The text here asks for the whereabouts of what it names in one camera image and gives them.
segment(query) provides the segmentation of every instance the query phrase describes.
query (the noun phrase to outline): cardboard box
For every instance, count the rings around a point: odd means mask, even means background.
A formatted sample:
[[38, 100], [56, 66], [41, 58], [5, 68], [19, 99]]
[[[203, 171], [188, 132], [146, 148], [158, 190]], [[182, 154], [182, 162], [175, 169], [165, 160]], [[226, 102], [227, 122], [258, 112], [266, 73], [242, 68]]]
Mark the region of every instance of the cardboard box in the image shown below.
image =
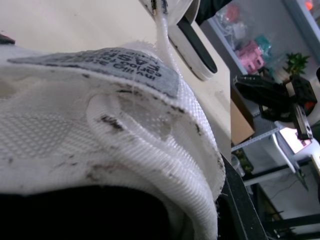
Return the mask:
[[255, 133], [254, 118], [240, 95], [231, 89], [231, 141], [238, 145]]

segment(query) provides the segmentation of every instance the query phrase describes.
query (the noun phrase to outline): pink box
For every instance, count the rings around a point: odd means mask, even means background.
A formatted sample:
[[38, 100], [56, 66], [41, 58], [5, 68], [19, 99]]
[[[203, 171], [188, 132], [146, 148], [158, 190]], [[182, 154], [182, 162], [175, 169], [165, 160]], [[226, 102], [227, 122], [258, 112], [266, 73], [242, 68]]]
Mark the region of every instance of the pink box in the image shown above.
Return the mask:
[[262, 58], [262, 51], [255, 41], [250, 41], [247, 46], [237, 51], [236, 54], [249, 74], [256, 72], [266, 64]]

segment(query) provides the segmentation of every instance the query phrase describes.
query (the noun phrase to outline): red light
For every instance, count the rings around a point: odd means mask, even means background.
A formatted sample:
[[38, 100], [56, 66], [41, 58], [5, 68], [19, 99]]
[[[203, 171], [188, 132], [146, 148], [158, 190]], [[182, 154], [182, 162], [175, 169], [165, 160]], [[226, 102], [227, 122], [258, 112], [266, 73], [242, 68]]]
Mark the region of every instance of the red light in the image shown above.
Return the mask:
[[312, 3], [312, 1], [306, 1], [305, 6], [310, 11], [314, 7], [314, 4]]

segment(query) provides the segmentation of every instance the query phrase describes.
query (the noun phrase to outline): shoe tongue label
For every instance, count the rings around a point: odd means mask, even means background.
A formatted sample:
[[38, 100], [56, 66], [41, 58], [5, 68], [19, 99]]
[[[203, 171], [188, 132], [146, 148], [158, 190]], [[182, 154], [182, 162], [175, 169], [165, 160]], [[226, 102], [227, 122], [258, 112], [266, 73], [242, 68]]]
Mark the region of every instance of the shoe tongue label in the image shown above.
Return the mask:
[[144, 52], [126, 48], [104, 48], [75, 53], [55, 53], [8, 60], [16, 64], [80, 68], [144, 84], [177, 98], [179, 75], [160, 60]]

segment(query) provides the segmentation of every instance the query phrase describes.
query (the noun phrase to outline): potted plant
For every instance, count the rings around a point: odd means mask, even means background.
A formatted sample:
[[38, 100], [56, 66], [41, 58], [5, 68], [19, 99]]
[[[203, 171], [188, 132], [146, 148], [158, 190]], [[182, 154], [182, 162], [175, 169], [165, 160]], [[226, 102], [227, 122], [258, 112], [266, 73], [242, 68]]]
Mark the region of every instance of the potted plant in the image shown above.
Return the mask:
[[305, 74], [308, 58], [310, 56], [303, 56], [300, 52], [287, 54], [286, 67], [276, 71], [276, 78], [281, 82], [286, 82], [290, 76]]

